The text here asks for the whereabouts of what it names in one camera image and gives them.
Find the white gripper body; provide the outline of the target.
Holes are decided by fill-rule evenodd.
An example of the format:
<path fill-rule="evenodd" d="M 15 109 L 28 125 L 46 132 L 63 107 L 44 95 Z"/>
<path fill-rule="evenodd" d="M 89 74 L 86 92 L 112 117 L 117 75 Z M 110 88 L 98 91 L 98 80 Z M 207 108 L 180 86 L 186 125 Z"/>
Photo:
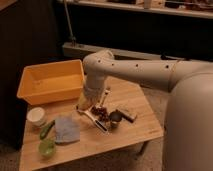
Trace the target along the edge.
<path fill-rule="evenodd" d="M 83 86 L 83 96 L 89 101 L 98 101 L 103 93 L 104 86 L 90 87 L 87 84 Z"/>

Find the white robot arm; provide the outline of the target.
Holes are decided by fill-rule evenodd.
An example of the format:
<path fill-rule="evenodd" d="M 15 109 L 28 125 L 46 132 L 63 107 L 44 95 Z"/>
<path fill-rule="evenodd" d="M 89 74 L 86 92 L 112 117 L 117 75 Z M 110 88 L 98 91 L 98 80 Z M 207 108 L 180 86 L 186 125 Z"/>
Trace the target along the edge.
<path fill-rule="evenodd" d="M 162 171 L 213 171 L 213 62 L 117 60 L 101 50 L 83 68 L 80 110 L 97 103 L 109 76 L 167 91 Z"/>

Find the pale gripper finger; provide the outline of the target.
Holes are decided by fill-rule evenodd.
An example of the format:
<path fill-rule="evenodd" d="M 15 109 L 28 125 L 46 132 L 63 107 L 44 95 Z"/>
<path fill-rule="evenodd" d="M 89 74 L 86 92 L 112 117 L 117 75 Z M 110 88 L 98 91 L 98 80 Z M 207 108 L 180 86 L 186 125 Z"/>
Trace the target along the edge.
<path fill-rule="evenodd" d="M 101 101 L 101 97 L 93 98 L 92 99 L 92 106 L 95 106 L 95 105 L 99 104 L 100 101 Z"/>
<path fill-rule="evenodd" d="M 87 110 L 89 107 L 90 101 L 85 97 L 83 93 L 81 93 L 77 102 L 77 109 L 84 111 Z"/>

